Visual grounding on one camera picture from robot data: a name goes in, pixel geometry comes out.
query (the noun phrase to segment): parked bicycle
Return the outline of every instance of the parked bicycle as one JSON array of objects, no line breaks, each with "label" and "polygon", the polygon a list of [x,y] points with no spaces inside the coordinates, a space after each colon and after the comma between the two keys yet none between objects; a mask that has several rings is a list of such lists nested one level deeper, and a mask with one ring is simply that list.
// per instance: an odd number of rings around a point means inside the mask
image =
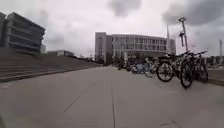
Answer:
[{"label": "parked bicycle", "polygon": [[206,52],[190,53],[189,61],[181,66],[180,81],[184,88],[189,88],[193,80],[208,81],[208,70],[202,58]]}]

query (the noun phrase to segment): bicycle wheel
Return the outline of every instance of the bicycle wheel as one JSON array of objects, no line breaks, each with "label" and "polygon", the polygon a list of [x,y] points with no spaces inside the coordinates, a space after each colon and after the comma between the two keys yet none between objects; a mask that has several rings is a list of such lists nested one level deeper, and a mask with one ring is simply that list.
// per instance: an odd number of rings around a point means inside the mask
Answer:
[{"label": "bicycle wheel", "polygon": [[146,64],[144,67],[143,73],[145,74],[145,76],[147,76],[149,78],[152,77],[150,70],[151,70],[151,64]]},{"label": "bicycle wheel", "polygon": [[156,74],[158,79],[163,82],[169,82],[174,76],[173,68],[169,62],[161,62],[156,69]]},{"label": "bicycle wheel", "polygon": [[194,66],[191,62],[182,64],[180,71],[180,82],[183,88],[191,87],[193,83]]},{"label": "bicycle wheel", "polygon": [[202,64],[199,69],[199,78],[202,82],[208,81],[208,70],[205,64]]}]

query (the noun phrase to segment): cloud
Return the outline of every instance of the cloud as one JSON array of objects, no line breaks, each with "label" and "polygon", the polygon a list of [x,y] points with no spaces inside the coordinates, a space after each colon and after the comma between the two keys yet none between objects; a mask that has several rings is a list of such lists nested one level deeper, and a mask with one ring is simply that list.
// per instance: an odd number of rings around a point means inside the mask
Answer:
[{"label": "cloud", "polygon": [[204,25],[220,20],[224,16],[223,5],[224,0],[188,0],[186,5],[172,5],[163,14],[163,20],[176,24],[178,18],[186,17],[189,25]]},{"label": "cloud", "polygon": [[219,55],[219,40],[224,39],[224,1],[188,0],[173,4],[162,15],[165,23],[178,24],[178,18],[186,17],[188,38],[196,51],[208,50],[209,55]]},{"label": "cloud", "polygon": [[118,17],[126,17],[134,10],[141,7],[141,0],[110,0],[109,7]]}]

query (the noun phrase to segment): gray building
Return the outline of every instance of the gray building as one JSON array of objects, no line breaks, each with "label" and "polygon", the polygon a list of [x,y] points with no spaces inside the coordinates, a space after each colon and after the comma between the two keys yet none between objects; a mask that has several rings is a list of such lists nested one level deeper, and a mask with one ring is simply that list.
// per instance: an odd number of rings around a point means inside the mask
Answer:
[{"label": "gray building", "polygon": [[158,57],[166,53],[176,54],[175,40],[163,37],[112,34],[107,35],[97,32],[95,35],[95,55],[96,60],[103,58],[107,61],[112,57],[135,57],[138,53],[144,56]]},{"label": "gray building", "polygon": [[3,32],[5,24],[5,14],[0,12],[0,46],[3,46]]},{"label": "gray building", "polygon": [[112,62],[112,37],[106,32],[96,32],[95,34],[95,60],[104,60],[105,63]]},{"label": "gray building", "polygon": [[3,46],[26,51],[41,51],[45,29],[13,12],[6,18]]}]

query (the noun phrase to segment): bicycle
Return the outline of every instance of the bicycle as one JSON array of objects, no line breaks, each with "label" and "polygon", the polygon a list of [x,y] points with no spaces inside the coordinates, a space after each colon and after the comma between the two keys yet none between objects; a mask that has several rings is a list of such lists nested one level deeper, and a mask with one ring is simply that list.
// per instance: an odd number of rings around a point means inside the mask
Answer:
[{"label": "bicycle", "polygon": [[154,60],[154,62],[148,61],[147,63],[148,63],[148,68],[144,70],[144,74],[145,76],[152,78],[153,76],[156,75],[156,69],[159,65],[159,59]]},{"label": "bicycle", "polygon": [[199,80],[202,82],[208,81],[208,70],[202,59],[202,54],[205,54],[206,52],[207,51],[199,52],[196,54],[191,53],[189,61],[182,65],[180,81],[185,89],[191,86],[193,80]]},{"label": "bicycle", "polygon": [[186,63],[189,53],[190,52],[185,52],[178,56],[168,55],[166,57],[160,57],[162,61],[156,69],[158,79],[163,82],[169,82],[173,79],[174,75],[180,78],[180,67],[183,63]]}]

